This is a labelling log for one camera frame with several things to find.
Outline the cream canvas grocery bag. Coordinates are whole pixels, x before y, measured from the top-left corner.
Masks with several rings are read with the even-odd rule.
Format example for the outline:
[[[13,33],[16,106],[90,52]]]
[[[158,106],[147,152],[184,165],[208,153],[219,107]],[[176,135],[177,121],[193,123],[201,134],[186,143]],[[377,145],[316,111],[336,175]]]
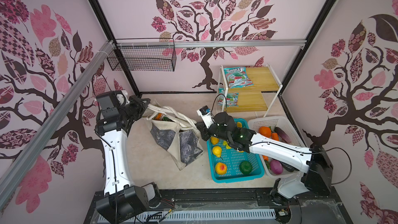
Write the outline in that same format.
[[[204,152],[196,121],[176,111],[172,107],[149,104],[147,127],[155,143],[167,151],[179,170],[195,162]],[[163,120],[153,120],[158,114]]]

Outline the orange Fox's candy bag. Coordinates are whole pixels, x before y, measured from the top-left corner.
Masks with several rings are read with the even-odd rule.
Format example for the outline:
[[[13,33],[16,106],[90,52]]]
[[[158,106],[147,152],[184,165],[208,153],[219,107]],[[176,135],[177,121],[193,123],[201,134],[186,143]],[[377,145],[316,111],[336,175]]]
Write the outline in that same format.
[[[164,117],[164,114],[158,113],[158,114],[153,118],[153,120],[162,121],[162,120],[163,120],[163,117]]]

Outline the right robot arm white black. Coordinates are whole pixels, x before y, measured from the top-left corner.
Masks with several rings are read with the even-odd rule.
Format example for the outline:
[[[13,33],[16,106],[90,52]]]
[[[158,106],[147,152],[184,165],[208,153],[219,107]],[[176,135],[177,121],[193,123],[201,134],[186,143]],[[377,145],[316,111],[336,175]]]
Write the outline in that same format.
[[[275,141],[254,130],[238,127],[226,112],[212,115],[208,107],[198,110],[197,114],[202,121],[196,123],[196,127],[205,140],[215,137],[237,151],[265,155],[297,169],[296,174],[275,182],[274,188],[281,197],[291,199],[305,192],[320,196],[331,193],[333,166],[322,147],[308,148]]]

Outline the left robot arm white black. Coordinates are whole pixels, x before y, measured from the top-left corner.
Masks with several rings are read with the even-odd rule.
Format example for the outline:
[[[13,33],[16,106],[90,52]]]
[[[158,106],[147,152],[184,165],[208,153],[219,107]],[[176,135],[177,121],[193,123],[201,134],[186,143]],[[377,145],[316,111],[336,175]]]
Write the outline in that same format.
[[[150,99],[128,96],[125,90],[96,96],[99,112],[95,134],[105,154],[106,182],[104,196],[96,210],[111,224],[119,224],[160,205],[161,194],[155,183],[138,186],[130,174],[126,142],[132,124],[142,118]]]

